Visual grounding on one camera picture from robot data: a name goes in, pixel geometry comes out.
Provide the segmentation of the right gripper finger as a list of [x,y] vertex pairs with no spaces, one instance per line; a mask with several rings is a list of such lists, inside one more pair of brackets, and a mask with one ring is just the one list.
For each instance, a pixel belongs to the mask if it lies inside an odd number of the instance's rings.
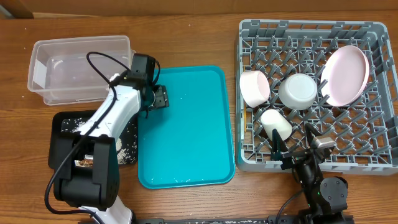
[[314,137],[321,136],[321,132],[319,132],[313,125],[310,123],[305,124],[305,134],[308,142],[312,142]]
[[282,153],[287,152],[287,146],[285,141],[281,138],[277,129],[272,130],[272,148],[271,148],[271,159],[281,159]]

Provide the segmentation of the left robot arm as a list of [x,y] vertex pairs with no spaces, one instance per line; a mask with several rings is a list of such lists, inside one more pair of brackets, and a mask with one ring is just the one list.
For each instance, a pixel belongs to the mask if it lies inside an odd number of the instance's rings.
[[118,195],[116,140],[141,111],[169,106],[165,86],[157,83],[159,75],[158,60],[134,54],[130,67],[105,79],[108,96],[83,126],[69,133],[53,122],[49,167],[54,173],[44,193],[48,211],[86,213],[96,223],[136,222]]

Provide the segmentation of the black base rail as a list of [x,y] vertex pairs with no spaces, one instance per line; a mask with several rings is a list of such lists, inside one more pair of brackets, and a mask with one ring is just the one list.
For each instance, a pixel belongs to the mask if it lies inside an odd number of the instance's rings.
[[271,215],[267,218],[233,218],[233,219],[188,219],[188,220],[164,220],[163,218],[136,219],[136,224],[294,224],[309,223],[300,221],[295,215],[281,215],[278,222],[276,216]]

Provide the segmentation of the teal serving tray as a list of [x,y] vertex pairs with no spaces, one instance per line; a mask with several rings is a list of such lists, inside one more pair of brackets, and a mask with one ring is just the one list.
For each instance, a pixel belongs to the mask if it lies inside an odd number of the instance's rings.
[[226,78],[220,67],[163,68],[169,106],[138,116],[137,168],[147,189],[229,182],[236,171]]

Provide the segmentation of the spilled rice food scraps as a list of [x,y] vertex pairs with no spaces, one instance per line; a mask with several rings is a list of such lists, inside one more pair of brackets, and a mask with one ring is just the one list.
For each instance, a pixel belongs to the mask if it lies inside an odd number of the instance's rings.
[[[83,126],[88,118],[67,118],[61,123],[61,132],[74,133]],[[132,118],[116,141],[116,153],[119,165],[135,164],[137,161],[137,118]]]

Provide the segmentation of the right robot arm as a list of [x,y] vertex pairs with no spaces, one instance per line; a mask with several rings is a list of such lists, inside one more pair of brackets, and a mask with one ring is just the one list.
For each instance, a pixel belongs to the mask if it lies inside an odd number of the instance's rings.
[[[308,147],[290,151],[276,129],[272,130],[271,159],[281,161],[281,169],[290,169],[301,190],[291,196],[278,211],[274,223],[354,223],[352,216],[343,211],[348,208],[348,183],[342,177],[324,177],[320,164],[331,155],[335,141],[323,135],[311,124],[305,125]],[[296,216],[283,216],[285,207],[304,194],[308,208]]]

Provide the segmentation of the white paper cup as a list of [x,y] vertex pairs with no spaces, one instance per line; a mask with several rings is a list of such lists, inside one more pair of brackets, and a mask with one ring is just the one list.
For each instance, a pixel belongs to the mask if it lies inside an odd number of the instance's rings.
[[269,109],[263,112],[260,122],[270,140],[272,140],[274,129],[277,130],[282,140],[288,139],[292,134],[292,125],[277,110]]

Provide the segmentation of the white round bowl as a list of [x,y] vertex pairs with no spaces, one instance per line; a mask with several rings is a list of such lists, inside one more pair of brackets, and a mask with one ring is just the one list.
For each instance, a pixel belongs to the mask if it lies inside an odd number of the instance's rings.
[[317,91],[317,84],[310,76],[297,73],[280,84],[278,95],[286,107],[293,110],[305,110],[312,106]]

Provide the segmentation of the pink round plate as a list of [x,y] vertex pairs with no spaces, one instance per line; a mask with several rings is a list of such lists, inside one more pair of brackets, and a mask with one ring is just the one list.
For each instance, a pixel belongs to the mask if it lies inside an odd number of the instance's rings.
[[326,102],[336,107],[352,103],[364,91],[369,72],[369,61],[358,47],[347,45],[332,53],[321,75]]

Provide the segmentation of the grey dishwasher rack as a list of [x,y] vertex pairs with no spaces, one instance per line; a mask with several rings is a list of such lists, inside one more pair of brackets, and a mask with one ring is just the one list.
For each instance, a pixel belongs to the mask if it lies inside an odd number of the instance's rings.
[[[318,93],[312,106],[293,110],[282,104],[278,89],[296,73],[314,79],[318,89],[326,61],[338,49],[352,45],[369,61],[368,82],[360,96],[335,107]],[[381,22],[298,21],[245,19],[239,23],[237,71],[261,71],[268,79],[270,97],[252,108],[236,96],[236,165],[244,171],[280,172],[271,159],[271,140],[260,122],[263,112],[277,110],[291,125],[287,140],[291,151],[305,149],[305,124],[310,123],[336,144],[321,164],[328,172],[357,175],[392,175],[397,172],[397,72],[387,27]],[[244,133],[243,105],[247,109]]]

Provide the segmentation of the small bowl with food scraps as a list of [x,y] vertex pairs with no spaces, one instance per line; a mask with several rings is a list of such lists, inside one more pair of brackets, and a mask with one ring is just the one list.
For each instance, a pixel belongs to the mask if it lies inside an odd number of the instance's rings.
[[239,87],[246,104],[255,108],[265,103],[270,97],[270,86],[267,77],[259,70],[243,72]]

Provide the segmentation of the black rectangular tray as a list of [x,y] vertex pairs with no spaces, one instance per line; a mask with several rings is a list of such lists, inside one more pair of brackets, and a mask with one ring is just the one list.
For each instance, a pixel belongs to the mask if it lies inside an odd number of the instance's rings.
[[56,168],[56,154],[57,148],[56,143],[57,141],[64,136],[73,136],[73,133],[68,132],[61,132],[61,123],[64,119],[67,118],[88,118],[90,119],[95,110],[86,110],[86,111],[62,111],[57,113],[52,120],[52,133],[50,138],[50,149],[49,149],[49,158],[48,158],[48,165],[51,169]]

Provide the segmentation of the clear plastic storage bin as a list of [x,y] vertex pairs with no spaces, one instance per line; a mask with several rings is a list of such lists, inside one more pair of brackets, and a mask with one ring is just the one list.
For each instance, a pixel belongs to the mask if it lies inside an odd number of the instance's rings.
[[49,106],[103,101],[108,84],[88,63],[88,52],[104,53],[123,63],[90,55],[92,65],[108,79],[131,66],[133,51],[126,35],[40,40],[32,49],[27,88]]

